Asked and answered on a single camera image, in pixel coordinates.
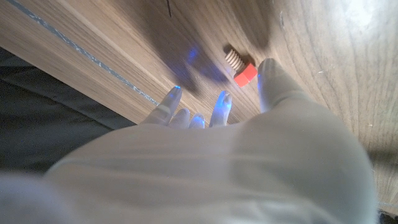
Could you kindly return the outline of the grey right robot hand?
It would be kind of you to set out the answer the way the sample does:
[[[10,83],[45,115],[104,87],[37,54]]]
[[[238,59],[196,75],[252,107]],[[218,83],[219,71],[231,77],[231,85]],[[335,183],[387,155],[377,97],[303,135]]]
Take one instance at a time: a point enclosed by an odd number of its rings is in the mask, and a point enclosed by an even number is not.
[[[222,93],[205,127],[175,87],[136,126],[69,153],[43,176],[1,176],[2,223],[376,223],[358,139],[280,64],[258,68],[261,112],[229,125]]]

